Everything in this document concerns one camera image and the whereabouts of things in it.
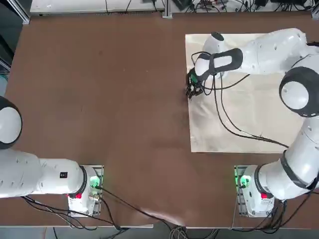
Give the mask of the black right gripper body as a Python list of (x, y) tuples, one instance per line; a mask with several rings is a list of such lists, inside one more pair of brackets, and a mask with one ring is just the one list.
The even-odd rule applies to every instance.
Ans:
[(203, 82), (206, 80), (206, 73), (202, 75), (197, 75), (195, 69), (192, 68), (187, 73), (186, 76), (186, 89), (191, 90), (191, 87), (194, 89), (204, 89)]

